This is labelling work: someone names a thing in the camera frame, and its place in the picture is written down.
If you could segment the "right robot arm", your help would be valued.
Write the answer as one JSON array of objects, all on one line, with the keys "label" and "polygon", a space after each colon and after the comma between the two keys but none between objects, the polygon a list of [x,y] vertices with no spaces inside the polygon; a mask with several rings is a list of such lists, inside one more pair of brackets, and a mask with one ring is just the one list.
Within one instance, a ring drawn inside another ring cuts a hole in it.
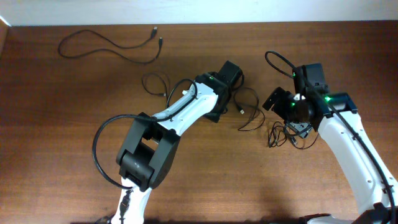
[{"label": "right robot arm", "polygon": [[286,123],[304,123],[327,143],[351,187],[355,223],[397,223],[397,181],[366,134],[347,93],[332,94],[322,65],[292,69],[295,93],[276,88],[263,104]]}]

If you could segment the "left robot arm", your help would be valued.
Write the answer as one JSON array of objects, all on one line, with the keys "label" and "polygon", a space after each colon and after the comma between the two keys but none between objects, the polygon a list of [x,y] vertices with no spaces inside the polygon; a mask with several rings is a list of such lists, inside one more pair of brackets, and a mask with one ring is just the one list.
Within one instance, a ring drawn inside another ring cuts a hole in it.
[{"label": "left robot arm", "polygon": [[243,80],[240,67],[227,61],[220,71],[197,76],[164,111],[132,123],[116,156],[127,189],[122,190],[110,223],[143,223],[149,195],[169,173],[182,134],[201,117],[217,123],[227,111],[236,82]]}]

